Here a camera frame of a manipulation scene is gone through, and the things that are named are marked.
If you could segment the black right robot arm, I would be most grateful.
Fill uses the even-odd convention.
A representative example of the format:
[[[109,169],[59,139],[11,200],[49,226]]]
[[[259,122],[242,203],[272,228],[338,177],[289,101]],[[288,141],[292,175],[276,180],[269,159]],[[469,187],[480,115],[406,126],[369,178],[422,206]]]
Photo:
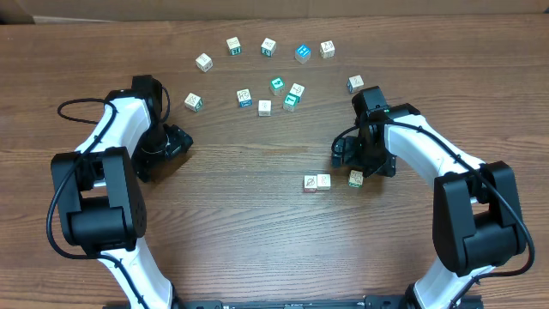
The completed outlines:
[[[417,108],[388,105],[380,87],[360,90],[352,105],[358,134],[344,130],[334,139],[333,167],[350,167],[362,178],[392,177],[402,159],[433,190],[432,266],[402,295],[366,296],[366,308],[481,308],[482,299],[468,295],[473,285],[533,266],[534,242],[509,165],[461,151]]]

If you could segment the wooden block animal drawing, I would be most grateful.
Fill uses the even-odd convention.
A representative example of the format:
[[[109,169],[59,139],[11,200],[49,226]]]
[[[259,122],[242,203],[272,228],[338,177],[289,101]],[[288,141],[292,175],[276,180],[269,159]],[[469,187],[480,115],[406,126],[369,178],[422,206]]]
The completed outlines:
[[[324,41],[320,44],[320,53],[322,58],[332,58],[335,55],[335,46],[332,40]]]

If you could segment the wooden block blue side right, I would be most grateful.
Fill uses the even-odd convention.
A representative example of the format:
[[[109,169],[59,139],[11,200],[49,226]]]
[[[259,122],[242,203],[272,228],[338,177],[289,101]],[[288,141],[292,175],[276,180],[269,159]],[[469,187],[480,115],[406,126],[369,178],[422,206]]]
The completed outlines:
[[[351,76],[347,80],[347,89],[350,94],[358,92],[364,87],[364,81],[361,75]]]

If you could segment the wooden block green R side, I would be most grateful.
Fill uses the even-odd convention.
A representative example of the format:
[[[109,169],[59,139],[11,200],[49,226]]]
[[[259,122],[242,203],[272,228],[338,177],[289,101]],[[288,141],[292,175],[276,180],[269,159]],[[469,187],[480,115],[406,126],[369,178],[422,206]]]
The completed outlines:
[[[364,176],[361,171],[351,170],[348,176],[348,185],[360,188],[363,186]]]

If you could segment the wooden block anchor drawing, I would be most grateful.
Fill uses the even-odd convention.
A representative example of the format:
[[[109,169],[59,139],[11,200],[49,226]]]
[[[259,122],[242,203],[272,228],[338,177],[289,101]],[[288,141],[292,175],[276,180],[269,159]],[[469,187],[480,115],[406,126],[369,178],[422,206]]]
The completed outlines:
[[[305,92],[304,86],[294,83],[290,88],[289,94],[295,96],[297,98],[297,102],[300,102],[302,100],[304,92]]]

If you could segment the wooden block green H side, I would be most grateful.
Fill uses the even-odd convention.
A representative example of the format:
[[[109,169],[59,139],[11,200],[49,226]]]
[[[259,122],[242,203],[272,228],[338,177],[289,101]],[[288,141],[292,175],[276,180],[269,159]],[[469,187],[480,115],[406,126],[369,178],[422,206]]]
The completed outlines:
[[[231,56],[236,56],[242,52],[242,47],[237,37],[227,39],[226,43]]]

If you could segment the plain wooden block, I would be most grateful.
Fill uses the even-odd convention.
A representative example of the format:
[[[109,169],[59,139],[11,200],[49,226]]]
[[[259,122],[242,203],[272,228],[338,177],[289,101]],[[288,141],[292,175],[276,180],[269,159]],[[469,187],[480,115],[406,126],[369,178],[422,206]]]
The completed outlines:
[[[208,72],[213,67],[213,60],[206,53],[196,58],[196,65],[202,72]]]
[[[272,102],[270,100],[259,100],[257,110],[259,117],[270,116],[272,111]]]

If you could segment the wooden block green side left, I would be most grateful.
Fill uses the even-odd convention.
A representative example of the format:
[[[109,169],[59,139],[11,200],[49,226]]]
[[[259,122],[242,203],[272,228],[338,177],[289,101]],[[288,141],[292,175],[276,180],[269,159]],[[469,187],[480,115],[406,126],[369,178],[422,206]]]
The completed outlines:
[[[200,96],[189,93],[184,100],[184,105],[193,112],[199,112],[203,107],[203,101]]]

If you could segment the green top block number seven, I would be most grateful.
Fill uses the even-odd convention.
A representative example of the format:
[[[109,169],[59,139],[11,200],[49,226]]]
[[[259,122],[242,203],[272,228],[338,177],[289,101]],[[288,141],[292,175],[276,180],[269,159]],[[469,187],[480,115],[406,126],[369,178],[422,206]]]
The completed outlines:
[[[283,100],[283,109],[289,112],[294,112],[298,103],[298,96],[294,94],[287,94]]]

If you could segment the wooden block turtle drawing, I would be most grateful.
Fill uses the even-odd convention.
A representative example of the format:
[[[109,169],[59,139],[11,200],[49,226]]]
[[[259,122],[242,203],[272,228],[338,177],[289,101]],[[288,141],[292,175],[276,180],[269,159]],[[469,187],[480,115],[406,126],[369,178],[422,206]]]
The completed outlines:
[[[328,173],[317,175],[317,189],[327,191],[331,188],[331,176]]]

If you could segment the wooden block red side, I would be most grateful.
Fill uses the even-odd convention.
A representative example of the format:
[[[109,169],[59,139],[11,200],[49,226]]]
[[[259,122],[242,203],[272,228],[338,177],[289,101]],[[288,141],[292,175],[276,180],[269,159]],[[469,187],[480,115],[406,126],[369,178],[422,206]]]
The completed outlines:
[[[316,192],[317,191],[317,176],[305,175],[304,176],[304,192]]]

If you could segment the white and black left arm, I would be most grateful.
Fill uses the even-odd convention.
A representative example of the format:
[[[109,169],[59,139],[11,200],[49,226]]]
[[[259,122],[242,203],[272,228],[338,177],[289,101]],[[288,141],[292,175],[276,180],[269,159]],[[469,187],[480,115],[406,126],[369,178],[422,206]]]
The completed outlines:
[[[134,76],[129,89],[113,90],[104,114],[74,151],[51,160],[54,195],[46,236],[60,256],[97,260],[111,271],[129,308],[181,308],[144,234],[147,211],[139,184],[159,164],[186,153],[193,140],[162,105],[166,88],[151,75]]]

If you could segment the blue top wooden block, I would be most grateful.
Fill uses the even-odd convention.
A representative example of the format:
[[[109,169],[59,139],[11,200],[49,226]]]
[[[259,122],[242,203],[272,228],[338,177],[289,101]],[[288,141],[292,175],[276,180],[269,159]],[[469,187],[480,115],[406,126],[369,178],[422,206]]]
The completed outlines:
[[[300,45],[295,51],[295,59],[305,64],[311,57],[311,49],[307,45]]]

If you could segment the wooden block green side top row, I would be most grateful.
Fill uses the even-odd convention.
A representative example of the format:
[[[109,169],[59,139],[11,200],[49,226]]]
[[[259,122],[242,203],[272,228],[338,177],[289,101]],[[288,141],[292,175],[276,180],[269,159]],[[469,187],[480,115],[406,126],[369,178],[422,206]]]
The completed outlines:
[[[261,54],[272,57],[276,50],[276,42],[270,38],[265,38],[261,44]]]

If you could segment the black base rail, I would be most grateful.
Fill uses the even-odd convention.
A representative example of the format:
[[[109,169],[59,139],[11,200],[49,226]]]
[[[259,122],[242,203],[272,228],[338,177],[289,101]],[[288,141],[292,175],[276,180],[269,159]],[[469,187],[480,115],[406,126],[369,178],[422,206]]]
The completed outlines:
[[[397,309],[413,308],[403,296],[366,296],[360,300],[312,300],[306,302],[238,302],[219,300],[179,302],[182,309]]]

